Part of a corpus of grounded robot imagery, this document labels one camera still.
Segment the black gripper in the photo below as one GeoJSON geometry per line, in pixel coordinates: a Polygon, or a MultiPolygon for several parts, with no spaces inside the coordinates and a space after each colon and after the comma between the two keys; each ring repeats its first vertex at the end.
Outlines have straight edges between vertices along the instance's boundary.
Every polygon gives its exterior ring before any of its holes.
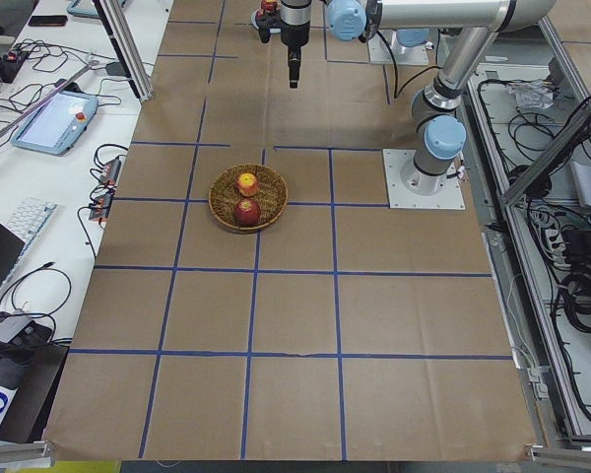
{"type": "Polygon", "coordinates": [[[309,40],[309,0],[280,1],[281,41],[288,49],[289,85],[299,83],[301,48],[309,40]]]}

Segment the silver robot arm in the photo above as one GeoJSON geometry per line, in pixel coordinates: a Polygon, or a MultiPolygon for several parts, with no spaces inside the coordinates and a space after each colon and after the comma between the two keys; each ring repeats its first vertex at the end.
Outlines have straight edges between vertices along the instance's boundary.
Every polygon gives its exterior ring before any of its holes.
{"type": "Polygon", "coordinates": [[[328,26],[340,40],[368,41],[383,30],[453,28],[460,34],[431,84],[415,95],[412,116],[419,138],[401,170],[411,192],[431,196],[462,153],[466,129],[453,115],[481,56],[503,32],[536,24],[551,1],[329,1],[328,26]]]}

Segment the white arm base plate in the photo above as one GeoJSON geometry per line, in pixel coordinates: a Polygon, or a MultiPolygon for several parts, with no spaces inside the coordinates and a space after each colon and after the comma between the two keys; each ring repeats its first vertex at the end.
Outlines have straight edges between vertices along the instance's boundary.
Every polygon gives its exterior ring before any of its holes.
{"type": "Polygon", "coordinates": [[[390,209],[463,211],[466,206],[455,162],[440,176],[420,172],[414,163],[415,150],[382,151],[390,209]]]}

